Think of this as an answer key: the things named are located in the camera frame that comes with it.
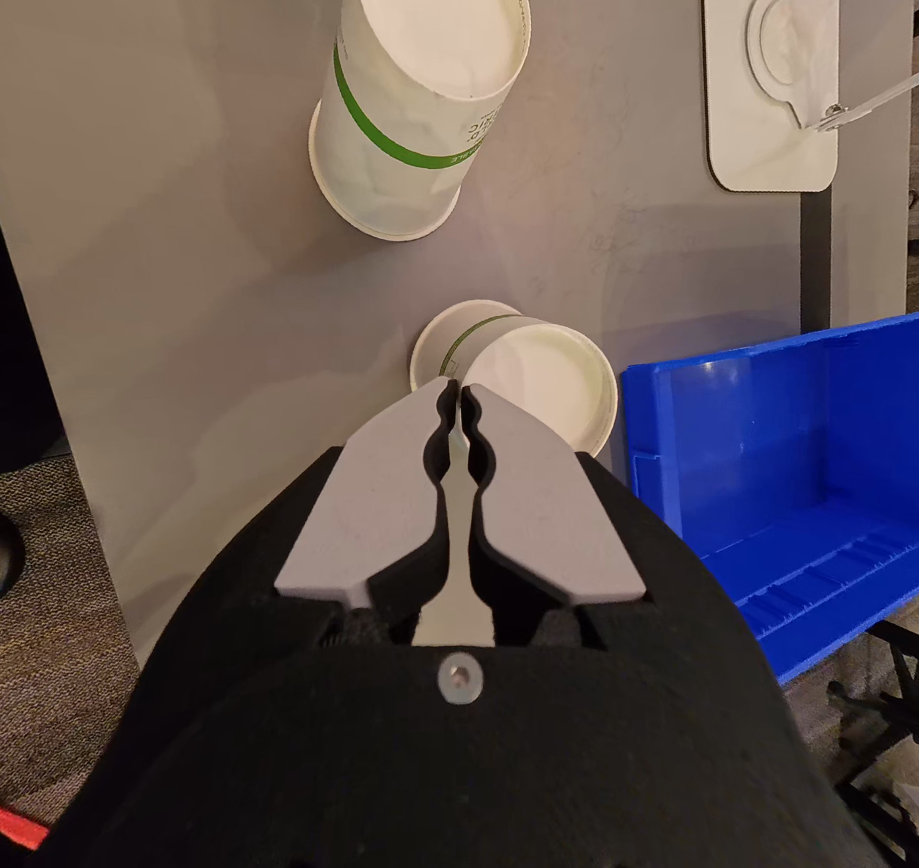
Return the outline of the grey desk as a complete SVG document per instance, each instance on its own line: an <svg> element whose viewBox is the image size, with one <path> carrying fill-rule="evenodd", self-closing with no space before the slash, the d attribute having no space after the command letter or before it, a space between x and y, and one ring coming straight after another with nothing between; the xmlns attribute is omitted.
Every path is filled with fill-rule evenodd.
<svg viewBox="0 0 919 868"><path fill-rule="evenodd" d="M701 0L529 1L453 214L389 244L308 161L341 0L2 0L2 230L140 662L444 308L617 371L798 332L798 198L708 167Z"/></svg>

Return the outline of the white paper cup green band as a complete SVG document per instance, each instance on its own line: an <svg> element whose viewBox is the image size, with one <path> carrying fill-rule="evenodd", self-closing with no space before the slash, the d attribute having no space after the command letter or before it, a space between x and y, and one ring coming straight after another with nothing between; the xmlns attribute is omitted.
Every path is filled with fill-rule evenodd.
<svg viewBox="0 0 919 868"><path fill-rule="evenodd" d="M443 225L531 31L528 0L342 0L308 140L339 216L390 242Z"/></svg>
<svg viewBox="0 0 919 868"><path fill-rule="evenodd" d="M599 346L499 301L465 300L437 314L413 346L408 376L412 390L439 376L482 384L593 458L616 421L616 374Z"/></svg>

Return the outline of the wide blue plastic bin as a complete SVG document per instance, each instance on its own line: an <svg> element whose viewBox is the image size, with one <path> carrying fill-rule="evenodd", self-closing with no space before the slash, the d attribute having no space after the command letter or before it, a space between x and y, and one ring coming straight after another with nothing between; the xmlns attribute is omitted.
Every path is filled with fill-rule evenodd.
<svg viewBox="0 0 919 868"><path fill-rule="evenodd" d="M621 406L633 493L780 685L917 597L916 313L633 365Z"/></svg>

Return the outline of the white wooden document stand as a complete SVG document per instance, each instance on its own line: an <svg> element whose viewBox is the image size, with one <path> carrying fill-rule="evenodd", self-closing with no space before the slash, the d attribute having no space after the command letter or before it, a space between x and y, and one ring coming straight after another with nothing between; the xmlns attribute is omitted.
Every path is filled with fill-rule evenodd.
<svg viewBox="0 0 919 868"><path fill-rule="evenodd" d="M841 127L917 87L839 99L840 0L701 0L707 160L729 192L822 192Z"/></svg>

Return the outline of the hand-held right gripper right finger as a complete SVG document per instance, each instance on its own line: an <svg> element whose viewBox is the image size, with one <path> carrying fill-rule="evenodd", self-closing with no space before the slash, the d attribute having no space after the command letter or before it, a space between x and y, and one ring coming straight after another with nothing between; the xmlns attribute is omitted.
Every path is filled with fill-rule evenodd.
<svg viewBox="0 0 919 868"><path fill-rule="evenodd" d="M481 383L461 392L476 492L469 563L494 644L529 645L549 613L642 601L647 586L576 452Z"/></svg>

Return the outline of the black table leg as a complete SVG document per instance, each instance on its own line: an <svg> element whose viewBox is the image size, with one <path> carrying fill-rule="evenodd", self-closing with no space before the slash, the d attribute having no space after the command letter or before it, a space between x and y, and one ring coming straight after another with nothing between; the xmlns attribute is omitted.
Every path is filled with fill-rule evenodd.
<svg viewBox="0 0 919 868"><path fill-rule="evenodd" d="M862 747L856 747L851 739L840 738L839 747L852 763L835 782L834 789L866 831L868 841L885 866L916 867L917 819L895 794L864 790L856 786L856 780L902 741L918 742L918 668L910 667L907 662L908 658L918 659L918 636L888 620L877 622L867 634L888 645L900 693L881 691L873 699L857 699L847 693L841 682L828 683L826 693L831 701L851 713L877 714L884 723L879 736Z"/></svg>

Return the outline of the black chair caster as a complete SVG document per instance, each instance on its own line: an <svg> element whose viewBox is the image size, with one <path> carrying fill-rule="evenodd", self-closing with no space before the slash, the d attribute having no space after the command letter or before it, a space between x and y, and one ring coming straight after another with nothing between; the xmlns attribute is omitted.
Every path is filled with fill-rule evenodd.
<svg viewBox="0 0 919 868"><path fill-rule="evenodd" d="M1 596L17 584L23 573L26 547L17 525L1 514Z"/></svg>

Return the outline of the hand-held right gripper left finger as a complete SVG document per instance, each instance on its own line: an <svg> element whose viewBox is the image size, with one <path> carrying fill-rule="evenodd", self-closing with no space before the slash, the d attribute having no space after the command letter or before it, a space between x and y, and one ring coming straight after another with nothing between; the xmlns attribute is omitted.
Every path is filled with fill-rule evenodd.
<svg viewBox="0 0 919 868"><path fill-rule="evenodd" d="M438 377L347 440L275 579L281 597L369 610L394 644L413 644L449 574L442 481L458 398Z"/></svg>

